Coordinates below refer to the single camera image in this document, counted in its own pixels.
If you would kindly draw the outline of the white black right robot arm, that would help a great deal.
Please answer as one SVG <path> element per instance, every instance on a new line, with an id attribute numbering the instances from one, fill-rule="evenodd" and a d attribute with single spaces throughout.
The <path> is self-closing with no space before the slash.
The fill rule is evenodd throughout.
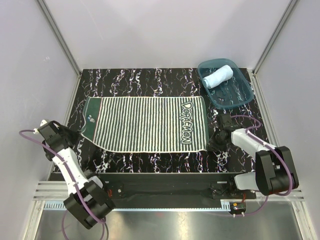
<path id="1" fill-rule="evenodd" d="M 219 114 L 217 124 L 217 130 L 207 143 L 207 151 L 223 152 L 234 145 L 255 160 L 254 171 L 236 175 L 227 185 L 230 197 L 239 198 L 246 190 L 264 196 L 287 196 L 299 187 L 291 150 L 272 145 L 251 132 L 262 126 L 259 120 L 247 115 Z"/>

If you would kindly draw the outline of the green white striped towel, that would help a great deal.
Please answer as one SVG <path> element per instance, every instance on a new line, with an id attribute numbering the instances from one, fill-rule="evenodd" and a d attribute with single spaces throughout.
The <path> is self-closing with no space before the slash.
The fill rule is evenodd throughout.
<path id="1" fill-rule="evenodd" d="M 114 153 L 191 153 L 209 141 L 203 97 L 88 97 L 81 135 Z"/>

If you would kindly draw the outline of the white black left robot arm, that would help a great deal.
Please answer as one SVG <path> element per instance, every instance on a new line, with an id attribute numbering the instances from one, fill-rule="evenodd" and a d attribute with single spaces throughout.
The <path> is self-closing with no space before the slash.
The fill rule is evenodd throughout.
<path id="1" fill-rule="evenodd" d="M 97 174 L 82 171 L 73 150 L 80 134 L 54 120 L 42 120 L 37 131 L 43 137 L 45 156 L 60 169 L 67 185 L 63 203 L 68 212 L 88 230 L 103 224 L 115 204 L 107 184 Z"/>

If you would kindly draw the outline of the teal transparent plastic bin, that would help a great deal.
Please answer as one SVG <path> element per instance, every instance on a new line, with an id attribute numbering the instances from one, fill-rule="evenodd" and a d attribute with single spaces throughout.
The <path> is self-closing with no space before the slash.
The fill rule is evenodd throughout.
<path id="1" fill-rule="evenodd" d="M 233 77 L 212 89 L 205 87 L 203 79 L 224 65 L 231 67 Z M 240 107 L 251 102 L 254 98 L 249 82 L 238 66 L 230 59 L 218 58 L 204 61 L 198 65 L 197 72 L 210 101 L 220 110 Z"/>

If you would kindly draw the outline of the light blue towel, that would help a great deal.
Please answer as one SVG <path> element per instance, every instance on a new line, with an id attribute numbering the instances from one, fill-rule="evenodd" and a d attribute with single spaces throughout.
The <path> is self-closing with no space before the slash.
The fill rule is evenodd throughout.
<path id="1" fill-rule="evenodd" d="M 204 86 L 208 89 L 213 89 L 221 83 L 231 79 L 233 74 L 232 68 L 229 65 L 224 65 L 203 79 Z"/>

